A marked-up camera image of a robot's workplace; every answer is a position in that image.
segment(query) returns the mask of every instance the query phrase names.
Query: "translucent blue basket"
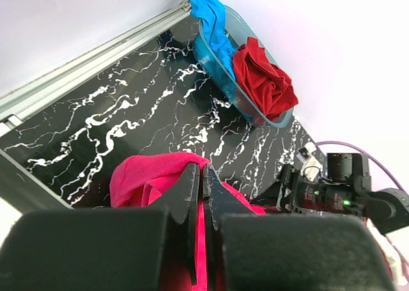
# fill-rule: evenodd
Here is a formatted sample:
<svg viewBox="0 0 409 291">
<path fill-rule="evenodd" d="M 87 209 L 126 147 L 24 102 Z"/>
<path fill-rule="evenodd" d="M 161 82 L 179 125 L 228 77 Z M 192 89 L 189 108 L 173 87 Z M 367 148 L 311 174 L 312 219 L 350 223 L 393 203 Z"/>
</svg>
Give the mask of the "translucent blue basket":
<svg viewBox="0 0 409 291">
<path fill-rule="evenodd" d="M 226 6 L 226 34 L 233 46 L 236 47 L 247 43 L 247 38 L 249 36 L 257 38 L 241 16 L 228 6 Z M 206 43 L 201 22 L 199 23 L 199 34 L 196 36 L 193 43 L 193 53 L 196 60 L 210 76 L 212 81 L 220 88 L 227 99 L 239 110 L 249 123 L 256 127 L 270 125 L 276 128 L 283 128 L 287 126 L 291 119 L 291 115 L 293 114 L 293 108 L 283 112 L 280 117 L 274 121 L 269 120 L 263 115 L 241 87 L 239 87 L 235 79 L 233 79 L 228 73 Z M 267 50 L 266 56 L 271 63 L 277 64 Z"/>
</svg>

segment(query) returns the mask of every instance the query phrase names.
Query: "white backdrop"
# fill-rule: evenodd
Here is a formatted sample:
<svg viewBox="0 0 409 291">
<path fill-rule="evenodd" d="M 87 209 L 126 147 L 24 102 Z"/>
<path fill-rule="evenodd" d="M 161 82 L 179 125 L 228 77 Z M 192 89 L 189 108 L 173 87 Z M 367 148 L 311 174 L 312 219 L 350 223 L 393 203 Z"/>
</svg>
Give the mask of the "white backdrop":
<svg viewBox="0 0 409 291">
<path fill-rule="evenodd" d="M 0 0 L 0 97 L 182 0 Z"/>
<path fill-rule="evenodd" d="M 407 0 L 220 0 L 293 79 L 295 114 L 315 141 L 357 145 L 409 191 Z M 349 152 L 326 146 L 328 152 Z M 374 164 L 374 189 L 394 187 Z"/>
</svg>

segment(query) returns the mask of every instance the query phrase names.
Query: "towel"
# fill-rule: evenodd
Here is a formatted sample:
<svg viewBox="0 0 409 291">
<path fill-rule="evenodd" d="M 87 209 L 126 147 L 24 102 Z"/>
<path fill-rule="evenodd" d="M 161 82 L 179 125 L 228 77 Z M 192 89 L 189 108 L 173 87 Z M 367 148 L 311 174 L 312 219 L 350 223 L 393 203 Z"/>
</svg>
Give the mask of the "towel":
<svg viewBox="0 0 409 291">
<path fill-rule="evenodd" d="M 270 64 L 258 40 L 248 37 L 233 56 L 237 84 L 271 121 L 298 104 L 291 79 L 277 65 Z"/>
<path fill-rule="evenodd" d="M 203 36 L 213 53 L 229 72 L 233 79 L 233 55 L 236 49 L 224 34 L 226 27 L 226 8 L 218 0 L 189 0 L 192 5 L 191 16 L 200 19 L 203 25 Z M 220 66 L 213 64 L 214 72 L 222 75 Z"/>
<path fill-rule="evenodd" d="M 153 203 L 180 178 L 190 162 L 201 169 L 210 163 L 194 153 L 176 152 L 161 155 L 136 155 L 123 161 L 112 174 L 109 186 L 112 207 L 145 207 Z M 260 207 L 252 207 L 244 196 L 230 185 L 224 187 L 254 213 L 264 214 Z M 196 275 L 194 291 L 207 290 L 205 211 L 203 200 L 197 207 L 196 223 Z"/>
</svg>

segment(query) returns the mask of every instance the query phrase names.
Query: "black marble surface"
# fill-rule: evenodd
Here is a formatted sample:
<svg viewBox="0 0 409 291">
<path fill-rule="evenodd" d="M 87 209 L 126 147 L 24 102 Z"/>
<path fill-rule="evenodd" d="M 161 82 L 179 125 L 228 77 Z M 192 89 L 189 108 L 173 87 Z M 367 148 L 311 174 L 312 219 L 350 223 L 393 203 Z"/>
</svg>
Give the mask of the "black marble surface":
<svg viewBox="0 0 409 291">
<path fill-rule="evenodd" d="M 196 34 L 197 21 L 183 20 L 26 120 L 0 147 L 73 207 L 109 205 L 111 174 L 125 158 L 177 151 L 209 158 L 222 180 L 257 195 L 283 164 L 301 167 L 296 151 L 311 139 L 294 118 L 283 129 L 246 123 L 195 61 Z"/>
</svg>

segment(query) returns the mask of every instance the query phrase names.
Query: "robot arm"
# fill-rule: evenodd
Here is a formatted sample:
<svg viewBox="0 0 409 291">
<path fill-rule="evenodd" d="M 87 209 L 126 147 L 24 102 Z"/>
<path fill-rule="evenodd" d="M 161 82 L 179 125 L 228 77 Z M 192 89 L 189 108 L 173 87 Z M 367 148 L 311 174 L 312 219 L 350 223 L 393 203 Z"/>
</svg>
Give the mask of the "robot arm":
<svg viewBox="0 0 409 291">
<path fill-rule="evenodd" d="M 409 260 L 409 249 L 404 240 L 409 238 L 407 193 L 398 189 L 373 192 L 368 158 L 364 154 L 329 153 L 327 178 L 319 175 L 314 181 L 311 173 L 305 174 L 308 168 L 315 167 L 305 166 L 311 156 L 306 149 L 300 153 L 305 158 L 303 168 L 298 170 L 290 164 L 284 165 L 274 184 L 251 201 L 253 205 L 274 209 L 272 213 L 318 212 L 324 216 L 359 217 L 373 222 L 376 231 L 372 231 L 391 241 L 401 257 Z"/>
</svg>

